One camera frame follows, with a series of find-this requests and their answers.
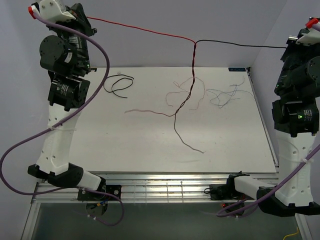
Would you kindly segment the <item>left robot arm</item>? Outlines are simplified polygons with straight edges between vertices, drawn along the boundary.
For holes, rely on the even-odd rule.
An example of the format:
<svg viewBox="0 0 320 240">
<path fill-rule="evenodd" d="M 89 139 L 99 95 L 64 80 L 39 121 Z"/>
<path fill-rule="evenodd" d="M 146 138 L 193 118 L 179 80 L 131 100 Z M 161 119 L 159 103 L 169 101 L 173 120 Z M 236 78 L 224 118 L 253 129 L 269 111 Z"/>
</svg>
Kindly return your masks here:
<svg viewBox="0 0 320 240">
<path fill-rule="evenodd" d="M 64 29 L 49 27 L 54 35 L 45 37 L 39 47 L 40 66 L 51 81 L 48 102 L 48 129 L 41 154 L 27 173 L 60 188 L 84 188 L 95 199 L 106 195 L 105 180 L 69 161 L 77 112 L 86 101 L 91 71 L 87 40 Z"/>
</svg>

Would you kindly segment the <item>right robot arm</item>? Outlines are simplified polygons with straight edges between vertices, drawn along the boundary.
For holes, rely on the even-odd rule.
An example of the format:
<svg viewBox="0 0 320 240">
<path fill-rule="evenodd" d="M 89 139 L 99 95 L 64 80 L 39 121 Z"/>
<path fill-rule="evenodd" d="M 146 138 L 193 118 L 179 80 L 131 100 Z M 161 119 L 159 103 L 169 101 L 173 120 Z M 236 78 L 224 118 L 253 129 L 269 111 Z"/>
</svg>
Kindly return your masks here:
<svg viewBox="0 0 320 240">
<path fill-rule="evenodd" d="M 274 92 L 272 117 L 279 147 L 279 183 L 271 185 L 239 172 L 229 175 L 226 194 L 245 195 L 273 216 L 320 213 L 311 193 L 311 159 L 320 128 L 316 99 L 320 96 L 320 20 L 312 18 L 297 36 L 290 36 Z"/>
</svg>

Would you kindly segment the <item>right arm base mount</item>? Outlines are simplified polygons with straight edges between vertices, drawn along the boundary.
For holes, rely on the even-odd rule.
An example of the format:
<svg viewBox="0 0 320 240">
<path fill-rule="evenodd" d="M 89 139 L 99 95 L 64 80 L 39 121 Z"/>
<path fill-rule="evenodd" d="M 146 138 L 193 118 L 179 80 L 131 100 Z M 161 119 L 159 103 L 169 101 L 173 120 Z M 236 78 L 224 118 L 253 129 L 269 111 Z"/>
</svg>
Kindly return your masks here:
<svg viewBox="0 0 320 240">
<path fill-rule="evenodd" d="M 215 184 L 210 184 L 209 187 L 205 188 L 203 190 L 204 194 L 210 195 L 211 200 L 236 200 L 237 202 L 244 200 L 247 196 L 243 193 L 234 193 L 231 192 L 227 185 L 215 185 Z M 222 208 L 226 208 L 230 205 L 232 205 L 232 202 L 229 203 L 223 203 Z M 232 207 L 225 211 L 226 213 L 233 212 L 235 210 L 238 210 L 242 207 L 245 206 L 245 203 L 241 203 L 235 207 Z M 233 217 L 244 217 L 245 216 L 245 211 L 241 211 L 239 213 L 236 213 L 233 215 Z"/>
</svg>

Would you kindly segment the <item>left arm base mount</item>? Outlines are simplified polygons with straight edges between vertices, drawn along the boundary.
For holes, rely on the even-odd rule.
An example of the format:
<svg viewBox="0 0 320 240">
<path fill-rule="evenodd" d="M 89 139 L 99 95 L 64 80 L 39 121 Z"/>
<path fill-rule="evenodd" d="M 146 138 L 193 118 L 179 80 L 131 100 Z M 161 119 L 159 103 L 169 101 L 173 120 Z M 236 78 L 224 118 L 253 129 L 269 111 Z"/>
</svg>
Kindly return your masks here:
<svg viewBox="0 0 320 240">
<path fill-rule="evenodd" d="M 121 185 L 105 185 L 102 187 L 101 190 L 104 193 L 114 195 L 119 199 L 121 198 L 121 194 L 122 194 Z M 78 201 L 85 202 L 86 212 L 89 215 L 93 215 L 95 217 L 103 216 L 108 209 L 108 203 L 110 201 L 116 201 L 116 199 L 114 199 L 111 196 L 104 195 L 104 194 L 97 194 L 97 193 L 89 192 L 87 190 L 79 190 L 76 199 Z"/>
</svg>

